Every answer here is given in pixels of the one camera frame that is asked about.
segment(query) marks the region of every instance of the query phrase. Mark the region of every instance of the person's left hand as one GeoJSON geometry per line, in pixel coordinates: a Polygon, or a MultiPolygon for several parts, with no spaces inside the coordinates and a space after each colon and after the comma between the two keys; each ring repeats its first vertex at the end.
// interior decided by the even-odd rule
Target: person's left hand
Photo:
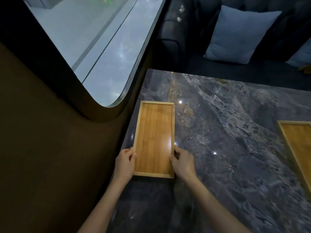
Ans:
{"type": "Polygon", "coordinates": [[[124,186],[130,181],[135,171],[136,154],[133,154],[133,147],[123,149],[116,158],[115,174],[113,180],[124,186]]]}

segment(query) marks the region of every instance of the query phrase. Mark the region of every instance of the rectangular wooden tray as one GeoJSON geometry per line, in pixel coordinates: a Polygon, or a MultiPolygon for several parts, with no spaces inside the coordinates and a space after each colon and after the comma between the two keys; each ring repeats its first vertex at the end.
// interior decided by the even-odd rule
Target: rectangular wooden tray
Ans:
{"type": "Polygon", "coordinates": [[[142,101],[134,139],[137,176],[174,178],[170,155],[174,155],[174,103],[142,101]]]}
{"type": "Polygon", "coordinates": [[[278,121],[294,171],[311,200],[311,122],[278,121]]]}

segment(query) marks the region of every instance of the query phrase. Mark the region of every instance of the table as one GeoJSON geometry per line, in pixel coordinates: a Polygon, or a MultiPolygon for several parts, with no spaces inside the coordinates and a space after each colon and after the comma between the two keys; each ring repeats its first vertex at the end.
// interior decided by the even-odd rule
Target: table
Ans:
{"type": "MultiPolygon", "coordinates": [[[[310,121],[311,92],[148,70],[122,148],[133,145],[140,101],[175,102],[175,141],[197,175],[253,232],[311,232],[311,204],[289,168],[277,120],[310,121]]],[[[107,232],[212,232],[185,185],[134,176],[107,232]]]]}

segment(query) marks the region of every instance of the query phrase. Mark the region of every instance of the bamboo tray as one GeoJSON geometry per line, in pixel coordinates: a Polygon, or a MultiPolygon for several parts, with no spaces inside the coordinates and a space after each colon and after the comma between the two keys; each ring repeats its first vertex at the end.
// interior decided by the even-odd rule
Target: bamboo tray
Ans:
{"type": "Polygon", "coordinates": [[[306,194],[311,200],[311,122],[278,121],[306,194]]]}
{"type": "Polygon", "coordinates": [[[174,103],[142,101],[134,139],[137,176],[174,178],[174,103]]]}

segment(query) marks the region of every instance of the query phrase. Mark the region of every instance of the couch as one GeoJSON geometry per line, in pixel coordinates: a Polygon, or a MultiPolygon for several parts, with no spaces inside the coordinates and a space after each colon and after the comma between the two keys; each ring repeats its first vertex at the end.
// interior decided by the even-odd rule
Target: couch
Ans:
{"type": "Polygon", "coordinates": [[[311,0],[171,0],[154,47],[155,68],[311,91],[311,76],[285,62],[311,37],[311,0]],[[221,5],[243,11],[282,11],[250,62],[203,58],[221,5]]]}

